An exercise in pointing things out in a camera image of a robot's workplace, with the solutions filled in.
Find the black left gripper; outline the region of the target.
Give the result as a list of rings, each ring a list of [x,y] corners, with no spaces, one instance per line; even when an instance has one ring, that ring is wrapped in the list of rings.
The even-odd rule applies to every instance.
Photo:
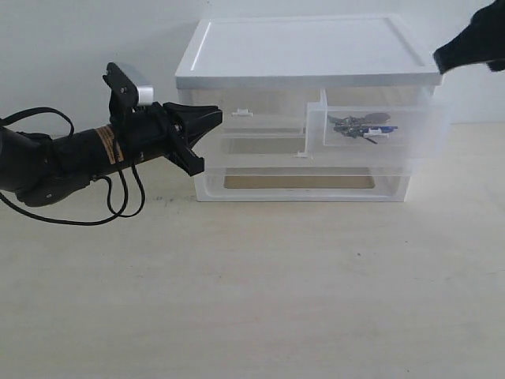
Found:
[[[153,103],[114,105],[114,166],[131,167],[164,157],[188,176],[204,172],[204,158],[192,148],[223,122],[215,105]]]

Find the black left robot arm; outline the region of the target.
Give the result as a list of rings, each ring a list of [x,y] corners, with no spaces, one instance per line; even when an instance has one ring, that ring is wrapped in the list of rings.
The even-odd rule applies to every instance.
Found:
[[[223,121],[217,106],[153,103],[118,107],[109,124],[55,139],[10,129],[55,111],[37,107],[1,120],[1,188],[28,207],[55,204],[101,177],[159,157],[190,176],[200,174],[204,159],[193,147]]]

